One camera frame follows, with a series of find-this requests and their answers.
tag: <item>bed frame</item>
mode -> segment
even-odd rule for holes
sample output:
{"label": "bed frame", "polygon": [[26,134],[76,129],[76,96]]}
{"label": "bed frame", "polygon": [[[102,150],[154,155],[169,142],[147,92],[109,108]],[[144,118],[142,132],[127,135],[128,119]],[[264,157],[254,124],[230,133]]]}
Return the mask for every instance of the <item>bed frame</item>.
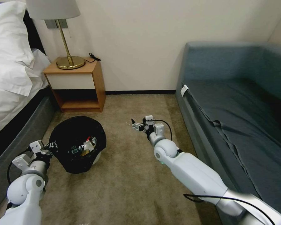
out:
{"label": "bed frame", "polygon": [[[31,48],[37,48],[45,53],[37,30],[33,24],[32,19],[29,17],[26,11],[23,21],[27,27],[28,40]],[[36,110],[31,114],[28,121],[10,143],[10,145],[3,151],[0,156],[0,203],[6,196],[7,188],[9,186],[7,182],[7,167],[10,162],[23,150],[25,150],[29,143],[42,139],[45,131],[47,130],[56,106],[53,98],[50,94],[45,94]],[[20,175],[20,171],[16,167],[11,167],[10,177],[14,180]]]}

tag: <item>white lamp shade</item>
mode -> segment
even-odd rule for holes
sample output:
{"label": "white lamp shade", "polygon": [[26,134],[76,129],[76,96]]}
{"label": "white lamp shade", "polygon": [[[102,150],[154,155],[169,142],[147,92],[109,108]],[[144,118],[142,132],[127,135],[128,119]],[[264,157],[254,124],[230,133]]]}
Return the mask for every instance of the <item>white lamp shade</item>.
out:
{"label": "white lamp shade", "polygon": [[75,0],[26,0],[32,19],[69,19],[80,15]]}

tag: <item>white bed sheet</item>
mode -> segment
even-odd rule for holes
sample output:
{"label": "white bed sheet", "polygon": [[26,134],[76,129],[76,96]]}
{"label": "white bed sheet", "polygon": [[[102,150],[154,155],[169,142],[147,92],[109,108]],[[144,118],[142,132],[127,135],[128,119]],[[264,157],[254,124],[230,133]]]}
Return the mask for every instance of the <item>white bed sheet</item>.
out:
{"label": "white bed sheet", "polygon": [[0,89],[0,130],[2,130],[37,94],[48,86],[43,70],[50,64],[47,56],[38,49],[32,50],[35,61],[33,76],[30,76],[32,88],[28,96],[15,94]]}

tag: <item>beige carpet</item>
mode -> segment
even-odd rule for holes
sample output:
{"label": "beige carpet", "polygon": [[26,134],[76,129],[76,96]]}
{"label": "beige carpet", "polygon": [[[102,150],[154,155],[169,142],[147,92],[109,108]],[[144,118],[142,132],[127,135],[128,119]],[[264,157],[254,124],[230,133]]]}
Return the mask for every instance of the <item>beige carpet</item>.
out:
{"label": "beige carpet", "polygon": [[[78,175],[65,172],[53,157],[40,202],[42,224],[221,224],[212,204],[183,197],[188,189],[155,159],[146,135],[131,128],[131,118],[141,121],[150,114],[167,121],[177,146],[195,154],[173,94],[109,95],[103,113],[56,113],[44,143],[58,123],[85,115],[102,124],[107,148],[90,171]],[[170,137],[167,128],[165,135]]]}

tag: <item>blue sofa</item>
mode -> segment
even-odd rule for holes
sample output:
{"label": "blue sofa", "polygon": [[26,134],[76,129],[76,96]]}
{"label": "blue sofa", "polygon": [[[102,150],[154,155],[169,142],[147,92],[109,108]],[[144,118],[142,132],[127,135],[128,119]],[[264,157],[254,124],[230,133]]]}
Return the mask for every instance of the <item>blue sofa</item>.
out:
{"label": "blue sofa", "polygon": [[199,159],[281,213],[281,47],[189,42],[176,98]]}

